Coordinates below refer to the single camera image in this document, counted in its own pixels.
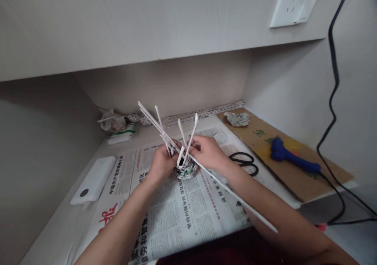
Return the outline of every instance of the cardboard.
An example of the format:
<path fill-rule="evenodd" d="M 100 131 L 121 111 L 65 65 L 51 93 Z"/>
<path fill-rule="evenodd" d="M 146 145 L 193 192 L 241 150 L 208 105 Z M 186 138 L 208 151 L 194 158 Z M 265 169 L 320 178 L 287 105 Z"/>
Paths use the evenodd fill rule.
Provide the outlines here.
<path fill-rule="evenodd" d="M 315 151 L 277 130 L 244 108 L 239 108 L 230 112 L 237 114 L 244 112 L 249 114 L 250 125 L 247 127 L 232 126 L 228 122 L 227 117 L 224 116 L 224 113 L 219 113 L 217 116 L 253 151 L 256 156 L 261 159 L 261 161 L 264 162 L 264 164 L 280 179 L 283 185 L 285 185 L 300 201 L 307 202 L 312 200 L 332 190 L 332 188 L 319 175 L 306 173 L 288 161 L 278 162 L 273 160 L 271 158 L 271 144 L 276 136 L 279 136 L 284 141 L 284 146 L 287 150 L 309 162 L 320 164 L 322 173 L 328 177 L 335 186 L 337 186 L 326 166 Z M 336 178 L 342 184 L 354 178 L 351 174 L 347 173 L 331 161 L 326 159 L 326 162 Z"/>

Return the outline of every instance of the electrical outlet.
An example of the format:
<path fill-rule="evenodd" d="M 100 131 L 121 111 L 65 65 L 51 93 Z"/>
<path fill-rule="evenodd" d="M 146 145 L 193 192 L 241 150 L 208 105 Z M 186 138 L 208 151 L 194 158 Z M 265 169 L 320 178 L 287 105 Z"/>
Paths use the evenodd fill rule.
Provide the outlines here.
<path fill-rule="evenodd" d="M 278 0 L 270 27 L 306 22 L 317 0 Z"/>

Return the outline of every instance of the person's left hand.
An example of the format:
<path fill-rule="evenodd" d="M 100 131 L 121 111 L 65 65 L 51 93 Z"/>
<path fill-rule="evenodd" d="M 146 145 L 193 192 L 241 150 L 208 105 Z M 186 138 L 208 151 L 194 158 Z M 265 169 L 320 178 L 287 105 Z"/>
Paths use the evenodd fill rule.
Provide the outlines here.
<path fill-rule="evenodd" d="M 181 144 L 174 140 L 178 147 Z M 152 165 L 149 169 L 146 179 L 152 180 L 156 183 L 162 183 L 173 172 L 173 169 L 178 160 L 178 153 L 174 154 L 172 158 L 169 157 L 166 145 L 163 144 L 154 151 Z"/>

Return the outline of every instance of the hand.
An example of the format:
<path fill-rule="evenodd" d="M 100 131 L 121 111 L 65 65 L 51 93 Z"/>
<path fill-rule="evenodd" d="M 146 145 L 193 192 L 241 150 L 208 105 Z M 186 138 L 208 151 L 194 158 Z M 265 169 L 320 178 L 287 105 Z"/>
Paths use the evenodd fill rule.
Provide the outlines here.
<path fill-rule="evenodd" d="M 213 137 L 194 135 L 189 153 L 208 169 L 220 171 L 231 161 Z"/>
<path fill-rule="evenodd" d="M 146 179 L 148 178 L 148 181 L 153 181 L 158 184 L 162 183 L 173 172 L 177 160 L 177 153 L 170 158 L 166 145 L 161 145 L 156 149 L 156 151 L 154 151 L 152 164 Z"/>

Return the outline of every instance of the black scissors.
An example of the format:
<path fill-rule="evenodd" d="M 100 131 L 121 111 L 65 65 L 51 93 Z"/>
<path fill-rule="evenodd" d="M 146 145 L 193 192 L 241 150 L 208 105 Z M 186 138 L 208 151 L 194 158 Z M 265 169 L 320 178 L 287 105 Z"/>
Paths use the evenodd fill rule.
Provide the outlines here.
<path fill-rule="evenodd" d="M 251 160 L 245 161 L 245 160 L 233 158 L 236 155 L 245 155 L 245 156 L 248 156 Z M 236 152 L 236 153 L 230 155 L 229 158 L 234 162 L 241 163 L 241 164 L 239 164 L 240 167 L 245 167 L 245 166 L 254 167 L 255 171 L 250 174 L 252 177 L 256 176 L 259 173 L 259 168 L 257 167 L 257 165 L 253 164 L 254 163 L 254 157 L 251 156 L 250 154 L 247 154 L 247 153 L 244 153 L 244 152 Z"/>

